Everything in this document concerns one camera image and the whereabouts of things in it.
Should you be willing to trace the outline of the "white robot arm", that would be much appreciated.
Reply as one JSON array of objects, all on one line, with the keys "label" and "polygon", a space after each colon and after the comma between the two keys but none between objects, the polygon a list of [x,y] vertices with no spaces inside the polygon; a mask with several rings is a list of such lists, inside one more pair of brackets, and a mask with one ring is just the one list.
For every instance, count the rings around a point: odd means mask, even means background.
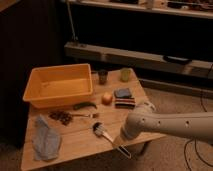
[{"label": "white robot arm", "polygon": [[128,113],[114,143],[123,145],[142,132],[162,133],[213,145],[213,112],[158,114],[152,103],[142,102]]}]

